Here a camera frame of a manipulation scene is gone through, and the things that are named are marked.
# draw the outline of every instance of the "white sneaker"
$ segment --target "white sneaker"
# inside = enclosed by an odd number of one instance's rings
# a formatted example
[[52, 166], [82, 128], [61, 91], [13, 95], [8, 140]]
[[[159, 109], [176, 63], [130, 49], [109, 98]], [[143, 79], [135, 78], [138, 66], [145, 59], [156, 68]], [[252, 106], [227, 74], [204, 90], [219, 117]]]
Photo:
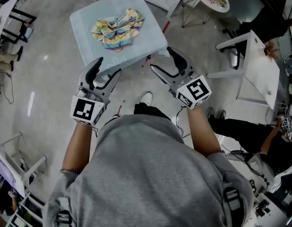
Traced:
[[151, 92], [145, 92], [142, 96], [140, 103], [145, 103], [147, 106], [150, 106], [152, 103], [153, 94]]

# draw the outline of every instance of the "person sitting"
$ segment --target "person sitting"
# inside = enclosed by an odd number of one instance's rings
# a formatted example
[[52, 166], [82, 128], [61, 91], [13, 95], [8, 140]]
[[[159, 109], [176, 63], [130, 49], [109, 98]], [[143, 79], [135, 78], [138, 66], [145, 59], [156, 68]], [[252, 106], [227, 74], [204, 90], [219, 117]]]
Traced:
[[23, 47], [16, 54], [9, 54], [0, 52], [0, 71], [11, 72], [13, 71], [13, 61], [19, 61], [23, 53]]
[[236, 119], [225, 119], [226, 111], [222, 110], [216, 118], [213, 108], [207, 111], [207, 118], [216, 134], [231, 137], [241, 147], [252, 154], [262, 152], [263, 160], [275, 174], [284, 172], [292, 166], [292, 142], [283, 138], [281, 119], [277, 126], [250, 123]]

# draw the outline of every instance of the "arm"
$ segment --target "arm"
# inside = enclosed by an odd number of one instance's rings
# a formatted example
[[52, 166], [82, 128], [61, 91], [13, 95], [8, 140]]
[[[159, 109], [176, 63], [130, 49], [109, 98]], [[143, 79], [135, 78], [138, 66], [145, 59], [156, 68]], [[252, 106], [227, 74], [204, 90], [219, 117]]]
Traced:
[[66, 150], [63, 170], [82, 171], [89, 162], [92, 128], [77, 123]]
[[278, 131], [281, 129], [280, 126], [276, 126], [274, 129], [272, 129], [272, 131], [270, 132], [270, 134], [268, 135], [268, 137], [265, 139], [262, 147], [260, 148], [260, 150], [265, 153], [268, 154], [270, 145], [272, 140], [274, 139], [274, 137], [277, 135]]
[[12, 198], [12, 206], [11, 206], [11, 208], [12, 208], [13, 211], [16, 211], [18, 209], [18, 204], [17, 204], [16, 196], [14, 196]]
[[202, 108], [188, 109], [188, 119], [194, 149], [204, 156], [220, 152], [220, 144]]

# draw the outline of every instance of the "black wire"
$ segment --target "black wire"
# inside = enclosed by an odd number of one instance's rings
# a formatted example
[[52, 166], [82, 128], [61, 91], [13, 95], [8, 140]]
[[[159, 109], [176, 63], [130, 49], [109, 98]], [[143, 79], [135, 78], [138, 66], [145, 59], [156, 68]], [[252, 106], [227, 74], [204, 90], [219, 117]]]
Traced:
[[184, 109], [184, 108], [186, 108], [186, 106], [184, 106], [184, 107], [182, 107], [181, 106], [181, 109], [178, 111], [178, 113], [176, 114], [176, 126], [178, 127], [178, 129], [181, 131], [181, 137], [183, 137], [183, 135], [184, 135], [184, 130], [183, 130], [183, 128], [181, 128], [179, 125], [178, 125], [178, 120], [179, 120], [179, 118], [178, 118], [178, 115], [179, 115], [179, 113]]
[[13, 104], [14, 103], [14, 96], [13, 96], [13, 84], [12, 84], [12, 78], [11, 76], [8, 76], [11, 80], [11, 93], [12, 93], [12, 102], [10, 102], [10, 100], [7, 98], [6, 94], [5, 94], [5, 87], [3, 84], [0, 85], [0, 87], [3, 87], [3, 93], [4, 93], [4, 96], [5, 98], [7, 99], [8, 103], [9, 104]]
[[187, 135], [185, 135], [183, 138], [186, 138], [186, 137], [189, 136], [189, 135], [191, 135], [191, 134], [187, 134]]
[[92, 127], [92, 130], [95, 132], [95, 136], [97, 137], [98, 128]]
[[254, 169], [252, 169], [252, 167], [248, 164], [248, 162], [243, 161], [242, 159], [240, 159], [238, 156], [236, 156], [232, 151], [228, 150], [227, 148], [225, 148], [225, 149], [227, 151], [229, 151], [232, 155], [234, 155], [237, 159], [239, 159], [242, 163], [246, 164], [248, 166], [248, 168], [251, 170], [251, 172], [253, 172], [255, 175], [260, 176], [261, 178], [263, 178], [263, 180], [267, 184], [267, 186], [270, 184], [270, 183], [269, 184], [267, 183], [267, 179], [265, 178], [265, 175], [264, 176], [260, 175], [257, 171], [255, 171]]

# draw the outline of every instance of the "chair leg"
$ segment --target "chair leg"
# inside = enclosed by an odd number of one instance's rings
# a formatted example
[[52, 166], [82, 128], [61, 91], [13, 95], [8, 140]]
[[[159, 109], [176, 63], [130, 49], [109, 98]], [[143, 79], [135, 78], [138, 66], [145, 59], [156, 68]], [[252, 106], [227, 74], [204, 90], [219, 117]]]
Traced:
[[4, 145], [7, 144], [8, 142], [10, 142], [10, 141], [12, 141], [12, 140], [14, 140], [14, 139], [16, 139], [16, 138], [18, 138], [18, 137], [21, 137], [21, 136], [22, 136], [22, 133], [21, 133], [21, 132], [15, 134], [15, 135], [13, 135], [13, 136], [11, 136], [11, 138], [10, 138], [9, 140], [6, 140], [5, 142], [1, 143], [1, 144], [0, 144], [0, 147], [1, 147], [1, 146], [4, 146]]
[[219, 51], [223, 52], [225, 49], [236, 49], [236, 46], [235, 45], [227, 46], [225, 48], [220, 49]]
[[228, 35], [230, 36], [231, 39], [234, 38], [234, 35], [231, 34], [231, 32], [230, 32], [227, 28], [226, 28], [226, 29], [223, 29], [222, 32], [223, 32], [224, 34], [228, 34]]
[[46, 156], [43, 156], [38, 162], [36, 162], [23, 176], [24, 180], [29, 180], [29, 177], [31, 176], [31, 174], [43, 163], [45, 162], [47, 159]]
[[240, 62], [240, 51], [237, 50], [237, 65], [234, 66], [235, 70], [237, 70], [239, 68], [239, 62]]

